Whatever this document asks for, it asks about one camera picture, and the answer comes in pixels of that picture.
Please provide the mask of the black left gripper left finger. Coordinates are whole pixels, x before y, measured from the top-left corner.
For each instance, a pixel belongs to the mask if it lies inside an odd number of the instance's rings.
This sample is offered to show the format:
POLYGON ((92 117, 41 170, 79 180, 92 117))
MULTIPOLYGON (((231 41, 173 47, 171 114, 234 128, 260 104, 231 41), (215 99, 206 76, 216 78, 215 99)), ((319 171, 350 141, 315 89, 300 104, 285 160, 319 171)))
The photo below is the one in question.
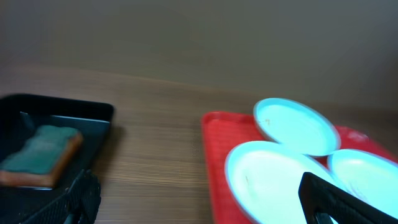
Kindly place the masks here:
POLYGON ((90 170, 82 170, 64 193, 25 218, 22 224, 93 224, 101 203, 100 182, 90 170))

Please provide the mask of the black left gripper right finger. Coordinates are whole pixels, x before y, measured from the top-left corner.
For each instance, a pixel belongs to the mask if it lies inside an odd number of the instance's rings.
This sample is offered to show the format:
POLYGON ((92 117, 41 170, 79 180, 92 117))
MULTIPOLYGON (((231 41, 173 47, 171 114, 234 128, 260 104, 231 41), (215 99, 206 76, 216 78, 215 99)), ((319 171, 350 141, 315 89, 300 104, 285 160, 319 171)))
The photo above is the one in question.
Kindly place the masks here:
POLYGON ((396 218, 310 172, 303 174, 298 196, 308 224, 397 224, 396 218))

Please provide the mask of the green and orange sponge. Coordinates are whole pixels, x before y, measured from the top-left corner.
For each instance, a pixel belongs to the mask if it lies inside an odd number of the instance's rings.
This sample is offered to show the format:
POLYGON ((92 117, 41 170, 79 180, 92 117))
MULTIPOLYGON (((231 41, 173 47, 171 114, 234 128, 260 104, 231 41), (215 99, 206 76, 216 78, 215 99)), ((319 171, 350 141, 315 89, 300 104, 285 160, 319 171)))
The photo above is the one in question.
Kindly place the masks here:
POLYGON ((75 128, 40 126, 21 150, 1 162, 1 185, 54 188, 82 144, 75 128))

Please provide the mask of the light blue plate back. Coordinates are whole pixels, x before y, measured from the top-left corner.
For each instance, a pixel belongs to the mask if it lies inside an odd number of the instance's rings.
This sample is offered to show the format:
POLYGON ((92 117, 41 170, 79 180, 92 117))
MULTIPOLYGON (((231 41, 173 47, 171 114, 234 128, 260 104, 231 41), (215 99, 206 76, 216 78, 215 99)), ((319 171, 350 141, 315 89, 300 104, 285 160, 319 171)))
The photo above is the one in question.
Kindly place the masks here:
POLYGON ((258 130, 287 149, 312 157, 333 154, 341 146, 336 128, 316 110, 285 98, 266 98, 253 108, 258 130))

